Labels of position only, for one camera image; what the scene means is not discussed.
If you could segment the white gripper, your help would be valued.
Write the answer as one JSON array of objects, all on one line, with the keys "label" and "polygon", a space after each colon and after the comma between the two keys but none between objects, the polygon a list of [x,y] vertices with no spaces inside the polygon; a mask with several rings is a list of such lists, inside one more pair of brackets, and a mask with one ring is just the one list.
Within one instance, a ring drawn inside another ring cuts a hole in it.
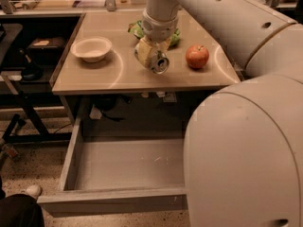
[{"label": "white gripper", "polygon": [[145,9],[142,14],[142,29],[146,37],[139,40],[134,49],[137,60],[148,69],[153,69],[157,58],[156,43],[159,50],[166,53],[169,50],[171,35],[174,33],[178,23],[178,17],[174,16],[168,20],[159,20],[149,15]]}]

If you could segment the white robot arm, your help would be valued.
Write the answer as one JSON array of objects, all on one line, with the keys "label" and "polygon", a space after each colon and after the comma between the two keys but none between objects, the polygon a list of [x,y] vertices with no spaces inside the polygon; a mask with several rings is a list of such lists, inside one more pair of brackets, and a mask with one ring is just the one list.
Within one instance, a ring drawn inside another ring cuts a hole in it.
[{"label": "white robot arm", "polygon": [[186,10],[247,73],[187,124],[191,227],[303,226],[302,26],[256,0],[147,0],[144,45]]}]

